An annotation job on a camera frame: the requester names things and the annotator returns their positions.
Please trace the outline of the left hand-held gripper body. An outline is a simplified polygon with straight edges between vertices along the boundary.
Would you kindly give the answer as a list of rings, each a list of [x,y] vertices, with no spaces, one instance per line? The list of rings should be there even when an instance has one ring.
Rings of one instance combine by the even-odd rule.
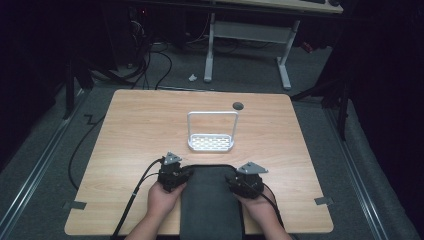
[[[181,166],[182,158],[172,152],[168,152],[161,160],[161,167],[158,172],[157,181],[168,193],[180,186],[182,179],[191,176],[184,176],[184,169],[191,169],[188,166]]]

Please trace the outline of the person's left hand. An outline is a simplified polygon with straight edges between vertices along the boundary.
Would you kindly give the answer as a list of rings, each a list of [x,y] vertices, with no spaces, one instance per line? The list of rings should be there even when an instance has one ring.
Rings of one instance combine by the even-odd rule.
[[[185,187],[186,184],[182,184],[171,192],[168,192],[163,189],[163,186],[159,182],[155,182],[148,192],[146,216],[162,222],[174,209]]]

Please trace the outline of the person's right hand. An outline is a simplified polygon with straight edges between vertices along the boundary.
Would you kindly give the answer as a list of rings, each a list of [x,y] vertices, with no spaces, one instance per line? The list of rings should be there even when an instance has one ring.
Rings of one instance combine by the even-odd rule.
[[[261,227],[270,227],[279,224],[273,204],[275,197],[267,186],[264,187],[262,195],[255,199],[243,198],[238,195],[235,197],[247,209],[250,217]]]

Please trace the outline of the white metal frame desk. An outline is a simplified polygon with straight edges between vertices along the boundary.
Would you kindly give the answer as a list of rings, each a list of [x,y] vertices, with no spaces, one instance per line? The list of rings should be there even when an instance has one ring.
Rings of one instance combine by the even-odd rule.
[[[343,8],[333,0],[211,0],[213,6],[218,3],[246,7],[264,7],[269,10],[285,10],[289,13],[339,15]],[[214,40],[216,38],[247,40],[265,43],[283,44],[282,55],[276,58],[280,79],[285,90],[291,89],[286,61],[295,40],[300,18],[291,20],[288,26],[265,23],[243,23],[238,20],[216,20],[215,14],[209,15],[208,52],[205,61],[204,81],[210,83],[213,79]]]

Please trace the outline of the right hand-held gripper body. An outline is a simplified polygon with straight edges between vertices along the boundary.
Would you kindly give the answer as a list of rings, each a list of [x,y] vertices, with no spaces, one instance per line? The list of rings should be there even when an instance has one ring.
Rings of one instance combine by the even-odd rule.
[[[247,162],[237,168],[235,170],[235,175],[230,176],[237,179],[237,184],[232,185],[237,189],[237,195],[243,198],[257,198],[264,190],[261,174],[267,172],[267,169],[254,162]]]

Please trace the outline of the metal floor rail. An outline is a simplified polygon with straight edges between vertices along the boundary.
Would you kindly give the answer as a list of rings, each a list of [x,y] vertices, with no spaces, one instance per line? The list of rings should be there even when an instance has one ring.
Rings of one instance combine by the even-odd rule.
[[[347,168],[348,176],[351,181],[351,185],[355,191],[358,202],[361,206],[362,212],[368,223],[370,231],[374,237],[374,240],[389,240],[387,232],[381,222],[380,216],[377,212],[374,201],[372,200],[368,189],[366,188],[364,181],[357,169],[354,158],[348,147],[348,144],[343,140],[337,129],[337,119],[335,113],[332,110],[323,110],[327,121],[329,122],[333,135],[342,151],[343,159]]]
[[[29,137],[18,149],[11,163],[0,174],[0,240],[7,240],[46,171],[54,161],[59,145],[90,90],[78,90],[75,106],[68,114],[66,95],[58,95],[58,103],[30,131]]]

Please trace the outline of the yellow and grey cloth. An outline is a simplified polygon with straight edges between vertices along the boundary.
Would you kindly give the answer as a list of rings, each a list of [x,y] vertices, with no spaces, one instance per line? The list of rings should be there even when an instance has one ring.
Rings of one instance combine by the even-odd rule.
[[[181,195],[180,240],[244,240],[242,207],[227,179],[230,165],[193,165]]]

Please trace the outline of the black metal stand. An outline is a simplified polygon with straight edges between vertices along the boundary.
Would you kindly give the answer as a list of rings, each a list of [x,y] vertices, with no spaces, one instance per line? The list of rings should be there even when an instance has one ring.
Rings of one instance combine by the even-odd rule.
[[[83,58],[73,58],[66,64],[65,79],[65,115],[68,119],[75,107],[75,82],[83,90],[91,90],[94,86],[88,62]]]
[[[321,106],[323,108],[333,108],[337,106],[338,117],[336,121],[336,131],[339,137],[345,141],[346,120],[348,117],[347,108],[351,82],[352,79],[347,77],[320,83],[301,93],[291,96],[290,99],[292,101],[299,101],[308,96],[322,95]]]

